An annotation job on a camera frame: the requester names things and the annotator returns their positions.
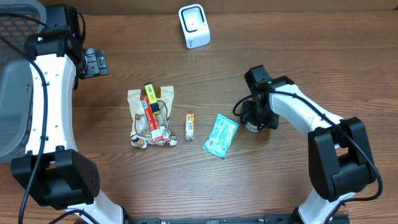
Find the green lid round jar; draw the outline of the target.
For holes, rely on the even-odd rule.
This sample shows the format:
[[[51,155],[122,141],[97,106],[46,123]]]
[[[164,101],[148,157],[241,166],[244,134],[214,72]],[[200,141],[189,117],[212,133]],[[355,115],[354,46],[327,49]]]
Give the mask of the green lid round jar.
[[[254,132],[254,133],[259,132],[259,130],[258,130],[259,127],[256,126],[256,125],[251,124],[250,122],[247,122],[245,124],[245,127],[246,127],[247,130],[249,130],[251,132]]]

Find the small orange white box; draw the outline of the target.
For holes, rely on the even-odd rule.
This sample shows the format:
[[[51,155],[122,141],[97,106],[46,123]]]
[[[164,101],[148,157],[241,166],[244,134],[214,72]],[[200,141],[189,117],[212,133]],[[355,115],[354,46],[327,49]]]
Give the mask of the small orange white box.
[[[189,141],[193,141],[195,139],[195,115],[193,113],[186,114],[185,138]]]

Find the beige brown snack bag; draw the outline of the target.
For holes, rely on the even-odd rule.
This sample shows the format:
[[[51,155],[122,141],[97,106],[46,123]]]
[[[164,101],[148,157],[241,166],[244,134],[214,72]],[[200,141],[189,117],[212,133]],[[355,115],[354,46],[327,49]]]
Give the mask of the beige brown snack bag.
[[[148,145],[156,146],[176,146],[177,137],[169,130],[169,117],[171,114],[172,103],[174,100],[174,87],[161,86],[154,88],[160,113],[157,114],[156,120],[163,134],[163,139],[154,141],[147,120],[144,106],[149,104],[142,103],[141,100],[146,96],[145,89],[129,90],[127,92],[127,102],[132,118],[132,130],[130,133],[130,142],[134,147],[145,149]]]

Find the red white stick packet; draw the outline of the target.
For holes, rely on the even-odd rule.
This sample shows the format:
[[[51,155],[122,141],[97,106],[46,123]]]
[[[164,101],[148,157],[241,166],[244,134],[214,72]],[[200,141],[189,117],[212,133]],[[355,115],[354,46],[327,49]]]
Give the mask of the red white stick packet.
[[[141,105],[144,109],[144,112],[146,114],[146,118],[149,124],[149,129],[151,133],[152,140],[157,142],[160,140],[163,140],[163,134],[160,130],[159,124],[157,122],[157,119],[155,117],[155,114],[152,111],[152,108],[149,104],[149,99],[146,96],[141,97],[140,99]]]

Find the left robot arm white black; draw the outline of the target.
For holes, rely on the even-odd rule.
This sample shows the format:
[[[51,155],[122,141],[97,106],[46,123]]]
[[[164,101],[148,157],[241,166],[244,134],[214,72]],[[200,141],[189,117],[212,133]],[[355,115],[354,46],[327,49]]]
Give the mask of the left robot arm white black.
[[[21,210],[32,198],[84,223],[130,223],[75,143],[72,92],[108,74],[104,52],[83,47],[85,35],[72,6],[1,2],[1,161],[25,190]]]

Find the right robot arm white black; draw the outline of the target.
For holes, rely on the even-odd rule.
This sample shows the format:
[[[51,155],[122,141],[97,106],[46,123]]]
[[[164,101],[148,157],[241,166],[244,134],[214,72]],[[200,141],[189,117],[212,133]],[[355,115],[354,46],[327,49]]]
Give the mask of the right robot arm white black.
[[[364,123],[344,119],[305,96],[287,76],[271,78],[263,65],[244,79],[251,94],[237,102],[234,115],[252,132],[277,129],[285,118],[308,141],[308,173],[313,190],[291,214],[264,216],[264,223],[349,223],[337,211],[348,202],[368,202],[382,194]]]

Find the white barcode scanner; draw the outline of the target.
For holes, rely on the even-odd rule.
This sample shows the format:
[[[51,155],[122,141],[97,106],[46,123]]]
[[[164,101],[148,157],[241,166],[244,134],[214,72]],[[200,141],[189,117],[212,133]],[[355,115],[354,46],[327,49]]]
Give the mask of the white barcode scanner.
[[[178,17],[188,49],[202,47],[210,43],[210,28],[202,5],[191,4],[181,7]]]

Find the grey plastic mesh basket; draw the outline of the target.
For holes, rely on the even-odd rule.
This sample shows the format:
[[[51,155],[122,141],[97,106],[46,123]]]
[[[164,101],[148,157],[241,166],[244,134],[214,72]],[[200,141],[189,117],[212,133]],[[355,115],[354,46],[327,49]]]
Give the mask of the grey plastic mesh basket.
[[[1,162],[25,154],[31,127],[33,79],[29,62],[8,43],[23,51],[31,34],[44,27],[23,17],[6,16],[22,14],[46,22],[44,6],[38,1],[1,1]]]

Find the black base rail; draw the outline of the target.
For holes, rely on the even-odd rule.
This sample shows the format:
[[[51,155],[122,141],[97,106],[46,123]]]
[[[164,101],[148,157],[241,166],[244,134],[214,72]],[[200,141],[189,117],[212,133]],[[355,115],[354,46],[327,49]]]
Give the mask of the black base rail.
[[[133,224],[288,224],[290,215],[265,215],[263,217],[234,217],[234,218],[187,218],[187,219],[160,219],[135,218],[130,219]]]

